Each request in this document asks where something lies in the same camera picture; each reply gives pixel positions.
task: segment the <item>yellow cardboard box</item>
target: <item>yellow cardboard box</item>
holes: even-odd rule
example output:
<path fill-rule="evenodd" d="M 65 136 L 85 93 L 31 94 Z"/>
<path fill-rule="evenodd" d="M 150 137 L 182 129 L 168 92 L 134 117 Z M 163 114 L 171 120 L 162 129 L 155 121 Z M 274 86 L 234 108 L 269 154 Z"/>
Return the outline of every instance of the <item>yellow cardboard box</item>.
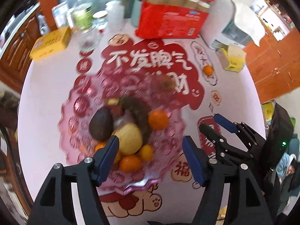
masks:
<path fill-rule="evenodd" d="M 30 52 L 30 58 L 36 61 L 55 52 L 63 51 L 68 47 L 70 38 L 71 29 L 68 26 L 61 27 L 40 37 Z"/>
<path fill-rule="evenodd" d="M 225 70 L 240 72 L 245 66 L 246 53 L 239 46 L 229 45 L 227 50 L 220 48 L 216 54 Z"/>

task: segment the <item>pink plastic plate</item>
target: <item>pink plastic plate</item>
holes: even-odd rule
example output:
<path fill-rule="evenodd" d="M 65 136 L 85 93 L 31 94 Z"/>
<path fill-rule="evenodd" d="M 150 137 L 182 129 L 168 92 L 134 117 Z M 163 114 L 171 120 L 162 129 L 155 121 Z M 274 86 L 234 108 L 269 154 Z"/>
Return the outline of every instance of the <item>pink plastic plate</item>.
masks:
<path fill-rule="evenodd" d="M 169 116 L 169 126 L 153 131 L 150 136 L 149 144 L 154 149 L 154 159 L 143 163 L 138 173 L 110 171 L 101 190 L 116 191 L 123 195 L 147 190 L 152 184 L 161 182 L 179 158 L 185 129 L 181 109 L 178 109 L 178 102 L 172 97 L 151 90 L 155 77 L 146 75 L 143 70 L 125 70 L 122 67 L 99 75 L 87 75 L 79 86 L 70 91 L 69 99 L 61 107 L 62 117 L 58 124 L 60 148 L 71 165 L 93 156 L 97 141 L 89 133 L 89 122 L 103 106 L 103 99 L 135 96 L 146 102 L 151 110 L 162 108 Z"/>

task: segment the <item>orange-yellow box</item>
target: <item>orange-yellow box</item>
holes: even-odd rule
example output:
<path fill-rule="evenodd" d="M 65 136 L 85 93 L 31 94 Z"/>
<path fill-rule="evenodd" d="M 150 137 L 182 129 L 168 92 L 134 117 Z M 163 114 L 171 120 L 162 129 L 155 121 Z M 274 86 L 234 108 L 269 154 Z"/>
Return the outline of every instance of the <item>orange-yellow box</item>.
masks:
<path fill-rule="evenodd" d="M 70 38 L 71 29 L 68 26 L 61 27 L 40 37 L 30 52 L 30 58 L 36 61 L 53 53 L 63 51 L 68 47 Z"/>

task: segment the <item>white table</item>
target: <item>white table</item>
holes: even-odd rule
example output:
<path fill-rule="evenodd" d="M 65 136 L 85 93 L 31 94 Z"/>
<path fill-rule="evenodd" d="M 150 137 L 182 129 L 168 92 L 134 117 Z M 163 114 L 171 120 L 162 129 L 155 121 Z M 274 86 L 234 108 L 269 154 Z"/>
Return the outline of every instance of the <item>white table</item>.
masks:
<path fill-rule="evenodd" d="M 141 40 L 134 36 L 134 30 L 129 23 L 121 32 L 133 37 L 135 43 Z M 93 64 L 88 73 L 96 73 L 101 68 L 103 63 L 101 51 L 107 47 L 107 42 L 113 35 L 114 33 L 105 31 L 100 45 L 89 56 Z M 231 121 L 247 123 L 265 137 L 261 105 L 247 67 L 240 73 L 223 70 L 215 51 L 207 48 L 201 38 L 194 40 L 178 39 L 178 41 L 188 45 L 185 49 L 188 60 L 191 62 L 193 62 L 193 57 L 189 45 L 192 41 L 199 42 L 213 62 L 218 76 L 218 84 L 212 86 L 199 74 L 199 82 L 205 89 L 205 95 L 197 110 L 192 111 L 188 106 L 182 108 L 183 117 L 187 122 L 185 134 L 191 135 L 196 144 L 199 145 L 197 120 L 213 113 L 220 113 Z M 165 44 L 173 42 L 174 40 L 171 39 L 165 40 Z M 57 124 L 61 118 L 61 105 L 67 100 L 69 91 L 79 75 L 76 71 L 76 65 L 81 58 L 76 37 L 74 37 L 65 51 L 32 62 L 29 67 L 19 107 L 18 139 L 23 173 L 33 199 L 36 198 L 52 166 L 55 163 L 67 165 L 65 154 L 59 149 L 60 132 Z M 220 92 L 222 102 L 219 106 L 213 104 L 214 110 L 212 113 L 209 104 L 212 101 L 211 91 L 214 90 Z M 223 128 L 221 128 L 221 134 L 227 138 L 230 144 L 246 150 L 235 135 L 230 134 Z M 127 217 L 122 219 L 110 217 L 109 221 L 111 224 L 146 224 L 147 220 L 162 223 L 191 222 L 204 191 L 203 188 L 193 189 L 193 181 L 193 178 L 191 178 L 189 182 L 175 182 L 172 180 L 171 175 L 167 175 L 164 182 L 158 184 L 158 189 L 153 190 L 153 194 L 159 194 L 163 201 L 159 210 L 150 212 L 145 209 L 139 216 L 131 216 L 132 212 L 127 214 L 125 211 L 124 215 L 121 214 L 123 211 L 121 213 L 117 211 L 117 214 L 121 214 L 119 217 L 126 215 Z M 77 222 L 81 225 L 84 224 L 84 221 L 75 186 L 75 184 L 72 186 L 73 202 Z M 228 187 L 226 185 L 224 188 L 222 206 L 227 203 Z M 140 201 L 149 199 L 149 196 L 146 197 L 147 195 L 137 194 L 137 196 L 139 195 Z"/>

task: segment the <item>red plastic packaging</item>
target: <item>red plastic packaging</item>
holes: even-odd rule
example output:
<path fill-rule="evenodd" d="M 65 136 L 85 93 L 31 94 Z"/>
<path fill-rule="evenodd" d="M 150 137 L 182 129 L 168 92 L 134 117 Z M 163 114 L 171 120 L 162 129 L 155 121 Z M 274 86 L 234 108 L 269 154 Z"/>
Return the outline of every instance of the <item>red plastic packaging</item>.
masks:
<path fill-rule="evenodd" d="M 197 38 L 208 13 L 144 1 L 136 35 L 144 39 Z"/>

